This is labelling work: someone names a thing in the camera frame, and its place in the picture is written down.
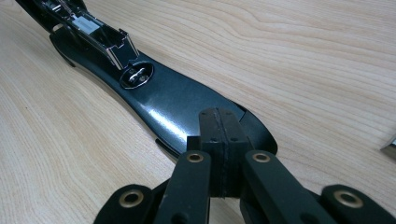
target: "circular hole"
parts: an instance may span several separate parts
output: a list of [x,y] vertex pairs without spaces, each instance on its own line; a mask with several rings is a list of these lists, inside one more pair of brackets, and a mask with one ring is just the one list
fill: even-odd
[[363,201],[361,198],[356,196],[354,193],[349,192],[347,190],[337,190],[334,193],[334,198],[341,204],[351,207],[351,208],[360,208],[363,207]]
[[138,189],[131,189],[120,196],[120,205],[124,208],[138,206],[143,202],[144,195]]
[[189,223],[189,216],[185,213],[176,213],[172,216],[171,221],[173,224],[187,224]]
[[315,216],[308,213],[302,213],[300,215],[300,219],[305,224],[319,224],[318,219]]
[[127,202],[127,203],[134,203],[134,202],[136,202],[138,199],[139,199],[139,196],[137,196],[137,194],[132,193],[132,194],[128,194],[128,195],[125,197],[125,202]]
[[195,153],[195,154],[190,154],[187,157],[187,160],[190,162],[200,162],[204,160],[204,157],[201,156],[200,154]]
[[253,159],[258,162],[268,162],[269,160],[271,160],[270,157],[265,155],[264,153],[254,154]]

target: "glossy black plastic part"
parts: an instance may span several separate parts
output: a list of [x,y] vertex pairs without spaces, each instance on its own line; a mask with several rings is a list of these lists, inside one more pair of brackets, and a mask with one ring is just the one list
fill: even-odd
[[[84,11],[82,1],[51,1],[61,5],[75,4],[71,8],[77,8],[79,14],[93,18]],[[76,17],[70,16],[73,14],[65,16],[67,22],[62,22],[62,17],[58,14],[54,16],[52,11],[47,13],[48,7],[43,9],[43,4],[49,4],[47,1],[17,2],[50,32],[52,44],[71,65],[81,66],[102,79],[136,112],[158,136],[161,146],[174,157],[186,151],[187,136],[199,133],[197,115],[209,107],[231,110],[244,131],[249,134],[255,148],[276,153],[277,146],[273,136],[242,106],[141,52],[134,54],[137,58],[131,59],[126,67],[116,67],[103,53],[104,50],[97,48],[97,43],[90,43],[89,38],[81,38],[85,35],[83,32],[67,25]],[[61,28],[52,29],[52,26],[59,23],[63,25]]]

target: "metal clip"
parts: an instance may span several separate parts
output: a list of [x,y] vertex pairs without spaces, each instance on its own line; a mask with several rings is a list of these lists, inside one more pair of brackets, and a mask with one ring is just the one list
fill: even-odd
[[85,42],[105,54],[119,70],[126,68],[129,61],[139,56],[128,33],[113,29],[88,11],[64,0],[46,1],[43,6],[60,23],[71,27]]
[[152,77],[154,66],[152,63],[135,63],[129,67],[120,79],[120,84],[125,90],[135,89],[146,84]]

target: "light wood surface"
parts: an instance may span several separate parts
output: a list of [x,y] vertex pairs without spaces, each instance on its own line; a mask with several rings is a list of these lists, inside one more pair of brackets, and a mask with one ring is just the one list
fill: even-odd
[[[87,0],[138,49],[251,110],[307,188],[344,184],[396,216],[396,2]],[[0,223],[92,223],[174,164],[121,98],[0,1]],[[212,200],[211,223],[242,223]]]

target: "wooden table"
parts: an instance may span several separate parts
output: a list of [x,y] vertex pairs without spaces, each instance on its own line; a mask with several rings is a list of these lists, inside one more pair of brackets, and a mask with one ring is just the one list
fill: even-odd
[[[153,59],[251,110],[307,188],[344,184],[396,216],[396,2],[87,0]],[[174,167],[121,98],[0,1],[0,223],[92,223]],[[212,200],[211,223],[241,223]]]

